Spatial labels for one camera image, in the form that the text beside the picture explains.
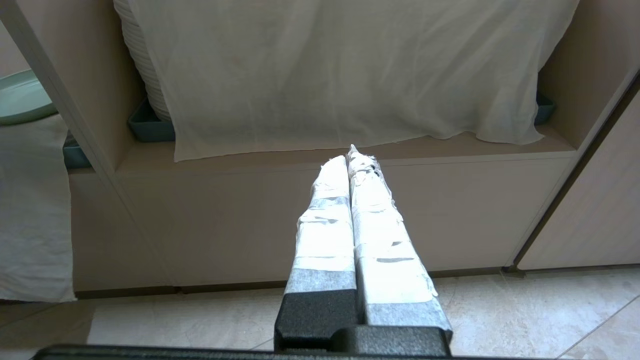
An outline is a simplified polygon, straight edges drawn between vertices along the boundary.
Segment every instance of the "white fabric sheet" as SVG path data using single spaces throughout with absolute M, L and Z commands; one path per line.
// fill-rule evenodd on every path
M 59 115 L 0 127 L 0 299 L 75 300 Z
M 129 0 L 175 160 L 471 131 L 539 140 L 538 71 L 578 0 Z

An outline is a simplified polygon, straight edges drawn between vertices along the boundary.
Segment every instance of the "beige floor tile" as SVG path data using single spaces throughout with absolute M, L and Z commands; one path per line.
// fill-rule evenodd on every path
M 29 315 L 48 309 L 55 304 L 33 302 L 29 304 L 0 305 L 0 327 L 16 322 Z
M 86 343 L 93 305 L 58 304 L 0 329 L 0 359 L 29 359 L 41 348 L 59 343 Z
M 250 349 L 273 337 L 283 289 L 167 295 L 96 307 L 88 342 Z
M 440 303 L 454 329 L 456 356 L 525 356 L 527 328 L 500 275 L 436 279 Z
M 547 272 L 507 283 L 515 307 L 503 311 L 527 329 L 522 355 L 557 357 L 640 295 L 640 269 Z
M 640 299 L 571 348 L 563 359 L 636 360 L 640 354 Z
M 254 351 L 273 351 L 273 338 L 268 339 L 267 341 L 261 343 L 260 345 L 254 347 Z

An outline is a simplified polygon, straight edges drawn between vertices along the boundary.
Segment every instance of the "grout line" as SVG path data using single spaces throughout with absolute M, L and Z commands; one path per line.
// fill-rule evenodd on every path
M 252 347 L 250 350 L 253 350 L 253 349 L 257 348 L 257 347 L 261 347 L 261 346 L 263 346 L 264 344 L 268 343 L 269 341 L 273 341 L 273 338 L 268 339 L 267 341 L 263 341 L 262 343 L 259 343 L 258 345 L 255 345 L 255 346 L 254 346 L 254 347 Z
M 567 348 L 562 354 L 558 355 L 558 357 L 556 359 L 560 359 L 563 355 L 565 355 L 566 353 L 568 353 L 569 351 L 571 351 L 571 349 L 573 349 L 574 347 L 576 347 L 579 343 L 581 343 L 583 340 L 585 340 L 586 338 L 589 337 L 589 335 L 593 334 L 596 330 L 598 330 L 599 328 L 601 328 L 604 324 L 606 324 L 609 320 L 611 320 L 614 316 L 616 316 L 620 311 L 624 310 L 627 306 L 631 305 L 632 302 L 636 301 L 640 299 L 640 295 L 634 297 L 630 302 L 626 303 L 623 307 L 621 307 L 618 311 L 616 311 L 615 313 L 613 313 L 613 315 L 611 315 L 610 317 L 608 317 L 606 320 L 604 320 L 602 323 L 600 323 L 598 326 L 596 326 L 595 328 L 593 328 L 593 330 L 589 331 L 585 336 L 581 337 L 580 340 L 576 341 L 573 345 L 571 345 L 569 348 Z
M 54 308 L 54 307 L 56 307 L 58 305 L 60 305 L 60 304 L 52 304 L 51 306 L 45 307 L 44 309 L 40 309 L 40 310 L 35 311 L 35 312 L 31 313 L 31 314 L 28 314 L 25 317 L 22 317 L 22 318 L 14 320 L 14 321 L 8 322 L 6 324 L 0 325 L 0 330 L 4 329 L 7 326 L 13 325 L 13 324 L 15 324 L 17 322 L 21 322 L 21 321 L 23 321 L 23 320 L 25 320 L 27 318 L 30 318 L 33 315 L 37 315 L 37 314 L 43 313 L 43 312 L 45 312 L 45 311 L 47 311 L 49 309 L 52 309 L 52 308 Z

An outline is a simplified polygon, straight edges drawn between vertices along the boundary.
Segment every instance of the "wooden shelf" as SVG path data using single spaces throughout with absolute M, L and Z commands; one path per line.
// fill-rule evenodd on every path
M 399 143 L 362 148 L 385 166 L 435 163 L 464 163 L 545 158 L 571 158 L 575 149 L 550 126 L 540 126 L 545 137 L 528 145 L 483 142 L 471 133 L 448 140 L 428 136 Z M 146 176 L 162 172 L 268 172 L 317 168 L 327 159 L 345 153 L 345 149 L 313 151 L 253 152 L 200 160 L 173 162 L 175 143 L 135 143 L 117 174 L 120 177 Z

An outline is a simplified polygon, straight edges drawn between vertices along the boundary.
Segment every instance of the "cabinet door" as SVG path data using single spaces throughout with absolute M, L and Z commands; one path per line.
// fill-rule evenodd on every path
M 522 270 L 640 263 L 640 95 L 534 240 Z
M 95 172 L 69 176 L 74 289 L 170 285 L 122 202 Z

